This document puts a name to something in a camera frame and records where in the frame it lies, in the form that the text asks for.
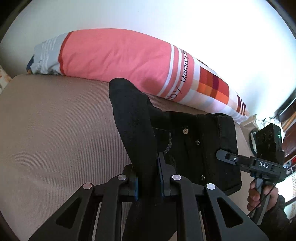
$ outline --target beige bed sheet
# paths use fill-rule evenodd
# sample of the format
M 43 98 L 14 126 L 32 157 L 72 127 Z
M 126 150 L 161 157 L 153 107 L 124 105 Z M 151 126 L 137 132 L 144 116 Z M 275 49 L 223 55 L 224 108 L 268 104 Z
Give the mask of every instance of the beige bed sheet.
M 0 95 L 0 210 L 21 241 L 84 183 L 105 183 L 130 163 L 108 95 L 106 82 L 50 75 L 19 75 Z M 204 113 L 148 96 L 163 111 Z M 236 131 L 239 154 L 250 156 Z M 246 212 L 251 178 L 242 179 L 231 198 Z

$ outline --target handle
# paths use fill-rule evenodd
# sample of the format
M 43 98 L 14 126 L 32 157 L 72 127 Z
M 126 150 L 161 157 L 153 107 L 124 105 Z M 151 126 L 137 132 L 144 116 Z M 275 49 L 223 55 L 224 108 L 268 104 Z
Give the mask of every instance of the handle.
M 263 193 L 263 189 L 266 186 L 265 182 L 260 178 L 255 178 L 255 189 L 260 193 L 260 201 L 265 198 Z M 267 205 L 269 203 L 270 196 L 267 196 L 263 202 L 261 202 L 261 206 L 253 210 L 250 215 L 251 220 L 257 225 L 261 225 L 263 216 L 266 212 Z

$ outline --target sleeve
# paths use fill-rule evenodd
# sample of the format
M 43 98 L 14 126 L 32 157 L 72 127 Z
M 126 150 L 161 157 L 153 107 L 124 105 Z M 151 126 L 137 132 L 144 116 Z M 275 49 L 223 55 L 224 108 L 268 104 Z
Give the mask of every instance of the sleeve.
M 284 212 L 285 198 L 279 195 L 276 205 L 263 217 L 259 228 L 268 236 L 270 241 L 286 241 L 283 239 L 290 227 L 290 222 Z

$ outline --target pillow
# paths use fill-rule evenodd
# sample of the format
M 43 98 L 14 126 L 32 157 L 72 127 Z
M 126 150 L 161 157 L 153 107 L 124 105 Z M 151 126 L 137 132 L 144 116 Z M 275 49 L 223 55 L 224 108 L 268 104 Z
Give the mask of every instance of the pillow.
M 139 90 L 241 123 L 249 112 L 210 68 L 160 39 L 125 29 L 87 29 L 35 46 L 28 73 L 107 81 L 121 77 Z
M 2 91 L 10 81 L 11 81 L 11 78 L 0 65 L 0 94 L 2 93 Z

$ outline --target person's arm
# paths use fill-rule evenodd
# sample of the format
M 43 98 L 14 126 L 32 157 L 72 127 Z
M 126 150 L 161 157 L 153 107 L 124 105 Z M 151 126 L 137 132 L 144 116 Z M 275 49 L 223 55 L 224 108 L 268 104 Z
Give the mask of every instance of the person's arm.
M 264 194 L 266 195 L 273 186 L 266 186 L 264 188 Z M 248 196 L 248 210 L 252 211 L 259 203 L 260 194 L 255 190 L 255 182 L 252 181 L 249 189 Z M 267 205 L 266 213 L 263 217 L 262 224 L 259 228 L 268 236 L 270 241 L 286 241 L 286 235 L 289 229 L 292 229 L 289 225 L 289 220 L 284 212 L 285 199 L 279 195 L 278 188 L 274 188 L 270 193 L 270 200 Z

